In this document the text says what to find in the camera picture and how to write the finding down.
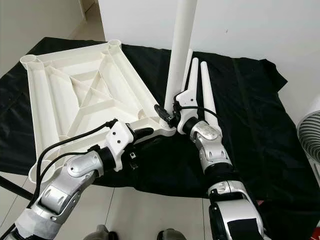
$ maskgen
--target black stand leg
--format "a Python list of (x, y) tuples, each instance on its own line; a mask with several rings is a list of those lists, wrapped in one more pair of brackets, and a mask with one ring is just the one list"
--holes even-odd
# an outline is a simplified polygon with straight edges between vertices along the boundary
[(0, 176), (0, 187), (3, 187), (10, 192), (13, 192), (15, 194), (18, 194), (19, 196), (31, 200), (32, 197), (34, 196), (31, 192), (23, 189), (22, 187), (14, 184), (13, 182), (5, 179), (4, 177)]

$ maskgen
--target black cloth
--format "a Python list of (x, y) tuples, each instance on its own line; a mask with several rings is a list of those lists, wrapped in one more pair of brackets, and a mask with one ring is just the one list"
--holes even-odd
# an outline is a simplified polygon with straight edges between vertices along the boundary
[(259, 233), (255, 218), (229, 221), (227, 225), (232, 240), (264, 240)]
[[(28, 54), (99, 43), (45, 37)], [(163, 105), (171, 52), (126, 44), (122, 50)], [(264, 200), (260, 211), (269, 235), (274, 240), (308, 239), (320, 219), (320, 191), (296, 127), (278, 97), (287, 81), (266, 59), (204, 52), (194, 52), (193, 57), (207, 62), (223, 144), (251, 195)], [(197, 102), (202, 105), (200, 76)], [(207, 197), (199, 152), (186, 136), (150, 139), (136, 146), (136, 155), (136, 170), (125, 162), (123, 171), (109, 172), (95, 184), (132, 186), (169, 196)], [(27, 71), (17, 63), (0, 80), (0, 171), (26, 175), (35, 161)]]

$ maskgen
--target white fan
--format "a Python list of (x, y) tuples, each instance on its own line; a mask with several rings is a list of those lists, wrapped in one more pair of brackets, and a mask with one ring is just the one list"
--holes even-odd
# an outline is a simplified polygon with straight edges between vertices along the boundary
[(299, 122), (297, 134), (320, 185), (320, 95)]

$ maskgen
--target white pipe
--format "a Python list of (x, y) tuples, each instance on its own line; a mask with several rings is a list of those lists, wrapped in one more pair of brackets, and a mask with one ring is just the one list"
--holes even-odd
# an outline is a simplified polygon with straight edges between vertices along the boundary
[(192, 58), (192, 53), (193, 52), (194, 51), (191, 48), (189, 48), (188, 55), (186, 57), (183, 81), (182, 81), (182, 86), (181, 86), (181, 92), (183, 92), (185, 90), (185, 88), (186, 88), (186, 82), (187, 82), (187, 77), (188, 77), (188, 72), (189, 72), (189, 67), (190, 67), (190, 63), (191, 63), (191, 58)]
[(196, 6), (197, 0), (178, 1), (164, 100), (164, 109), (169, 114), (173, 112), (174, 96), (181, 92)]
[[(200, 64), (201, 67), (201, 79), (202, 79), (202, 94), (203, 94), (203, 106), (216, 113), (215, 100), (211, 88), (210, 76), (208, 66), (205, 61)], [(204, 112), (204, 118), (211, 127), (217, 128), (221, 132), (221, 128), (218, 125), (218, 120), (215, 116), (209, 112)]]
[(190, 70), (190, 77), (188, 83), (188, 90), (194, 89), (197, 91), (197, 84), (198, 84), (198, 65), (199, 60), (197, 57), (192, 59), (192, 65)]

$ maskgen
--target floor tile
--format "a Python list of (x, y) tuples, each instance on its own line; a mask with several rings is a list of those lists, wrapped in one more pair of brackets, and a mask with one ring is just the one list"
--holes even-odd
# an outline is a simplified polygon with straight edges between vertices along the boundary
[[(34, 191), (35, 185), (29, 180), (23, 186), (29, 191)], [(94, 232), (97, 225), (104, 224), (107, 218), (114, 189), (104, 186), (89, 186), (82, 194), (77, 206), (61, 227), (55, 240), (83, 239)], [(8, 227), (19, 217), (28, 205), (28, 200), (18, 196), (12, 205), (6, 219), (0, 227), (2, 235)]]
[[(0, 172), (0, 176), (20, 187), (24, 184), (24, 182), (27, 179), (27, 176), (6, 172)], [(3, 224), (3, 221), (6, 215), (8, 214), (16, 197), (16, 194), (0, 186), (0, 227)]]
[[(23, 184), (23, 188), (33, 192), (35, 186), (32, 182), (27, 179)], [(26, 208), (29, 201), (21, 196), (17, 196), (12, 204), (10, 211), (8, 212), (6, 218), (4, 219), (2, 226), (0, 227), (0, 236), (15, 222), (15, 220), (20, 216), (21, 212)]]
[(210, 227), (210, 218), (209, 218), (209, 199), (202, 199), (203, 202), (203, 222), (204, 222), (204, 239), (205, 240), (213, 240), (212, 232)]
[(81, 240), (95, 232), (97, 225), (105, 224), (113, 192), (111, 187), (89, 186), (55, 240)]
[(95, 40), (105, 41), (104, 29), (102, 26), (99, 6), (93, 4), (85, 13), (86, 24), (84, 24), (76, 33), (75, 40)]
[(167, 228), (182, 232), (188, 240), (203, 240), (202, 200), (116, 188), (106, 227), (121, 240), (155, 240)]

